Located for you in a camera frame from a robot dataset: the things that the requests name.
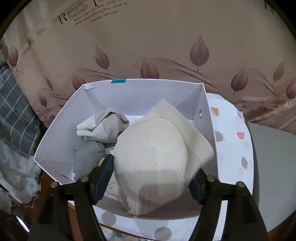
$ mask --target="gray surface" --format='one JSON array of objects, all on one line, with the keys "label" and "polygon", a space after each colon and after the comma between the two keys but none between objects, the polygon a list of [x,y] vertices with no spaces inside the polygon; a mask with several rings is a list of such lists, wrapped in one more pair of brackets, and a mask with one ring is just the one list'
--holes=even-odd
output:
[{"label": "gray surface", "polygon": [[254,150],[253,197],[267,231],[296,209],[296,136],[247,123]]}]

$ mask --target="pink dot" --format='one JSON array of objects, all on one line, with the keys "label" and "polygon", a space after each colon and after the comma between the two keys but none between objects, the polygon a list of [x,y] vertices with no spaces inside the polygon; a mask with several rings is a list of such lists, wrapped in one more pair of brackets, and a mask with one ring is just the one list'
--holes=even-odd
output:
[{"label": "pink dot", "polygon": [[238,136],[238,138],[240,138],[241,140],[244,139],[244,132],[237,132],[237,136]]},{"label": "pink dot", "polygon": [[241,123],[244,123],[244,120],[242,119],[242,118],[240,118],[240,117],[235,117],[234,118],[237,122],[241,122]]}]

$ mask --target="cream knit hat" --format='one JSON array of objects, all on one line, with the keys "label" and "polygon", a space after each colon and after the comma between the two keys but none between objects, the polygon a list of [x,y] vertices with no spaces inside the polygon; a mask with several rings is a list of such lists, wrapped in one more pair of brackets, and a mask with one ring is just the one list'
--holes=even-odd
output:
[{"label": "cream knit hat", "polygon": [[177,109],[161,100],[118,137],[113,155],[107,192],[128,213],[144,215],[178,198],[214,150]]}]

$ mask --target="metal screw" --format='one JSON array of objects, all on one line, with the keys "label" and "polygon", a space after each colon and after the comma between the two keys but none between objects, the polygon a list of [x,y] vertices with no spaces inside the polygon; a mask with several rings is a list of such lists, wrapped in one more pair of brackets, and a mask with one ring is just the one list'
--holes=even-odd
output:
[{"label": "metal screw", "polygon": [[214,182],[216,180],[216,178],[214,176],[207,176],[207,180],[209,182]]},{"label": "metal screw", "polygon": [[243,182],[237,182],[237,185],[238,185],[240,188],[245,187],[245,184],[244,184]]},{"label": "metal screw", "polygon": [[50,186],[51,186],[52,188],[56,188],[58,185],[59,185],[58,182],[53,182],[53,183],[50,184]]},{"label": "metal screw", "polygon": [[83,176],[82,178],[80,178],[80,181],[82,181],[83,183],[87,182],[88,180],[89,180],[88,176]]}]

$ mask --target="polka dot fabric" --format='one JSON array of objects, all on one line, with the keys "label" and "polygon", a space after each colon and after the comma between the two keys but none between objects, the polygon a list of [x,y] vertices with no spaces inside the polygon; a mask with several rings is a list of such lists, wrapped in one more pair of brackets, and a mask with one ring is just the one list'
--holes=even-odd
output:
[{"label": "polka dot fabric", "polygon": [[219,180],[230,184],[242,181],[252,193],[253,146],[243,113],[218,94],[207,93],[207,99],[216,138]]},{"label": "polka dot fabric", "polygon": [[[243,113],[220,95],[207,93],[207,100],[215,133],[219,180],[230,184],[242,181],[252,193],[253,147]],[[221,240],[226,209],[227,202],[223,201],[214,240]],[[128,218],[100,208],[96,208],[95,213],[100,223],[147,240],[189,240],[198,220],[198,217],[175,220]]]}]

